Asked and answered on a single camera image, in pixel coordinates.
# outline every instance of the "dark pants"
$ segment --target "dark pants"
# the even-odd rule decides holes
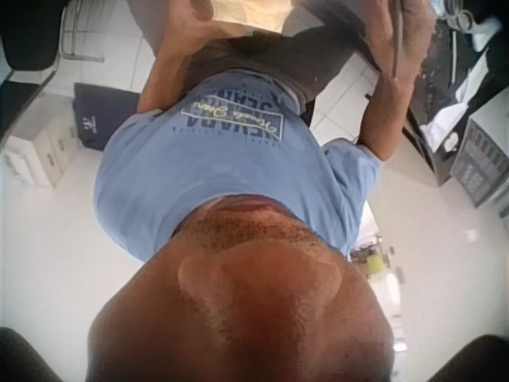
[[[163,40],[167,1],[129,0],[134,19],[154,54]],[[305,105],[339,74],[353,50],[351,33],[339,25],[308,29],[294,37],[213,41],[192,58],[184,90],[225,70],[243,68],[271,76],[292,89],[305,110]]]

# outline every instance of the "hand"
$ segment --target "hand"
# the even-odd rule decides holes
[[[398,80],[415,80],[427,56],[435,29],[429,0],[364,0],[367,40],[382,74],[392,76],[394,60],[394,1],[402,2],[403,44],[399,57]]]
[[[192,55],[209,41],[240,37],[245,33],[241,25],[213,21],[208,0],[166,1],[168,9],[164,48]]]

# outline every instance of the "yellow object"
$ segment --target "yellow object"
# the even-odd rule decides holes
[[[385,271],[386,265],[383,262],[382,255],[371,255],[367,257],[367,273],[369,275],[376,275]]]
[[[214,20],[282,33],[291,0],[211,0]]]

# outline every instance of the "cabinet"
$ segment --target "cabinet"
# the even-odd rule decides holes
[[[72,99],[43,93],[17,121],[5,156],[11,171],[27,184],[54,188],[78,147]]]

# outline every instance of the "blue t-shirt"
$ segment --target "blue t-shirt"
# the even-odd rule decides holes
[[[170,110],[134,115],[119,128],[99,168],[95,209],[109,235],[147,261],[204,203],[259,195],[348,255],[381,167],[343,139],[320,148],[287,91],[229,71]]]

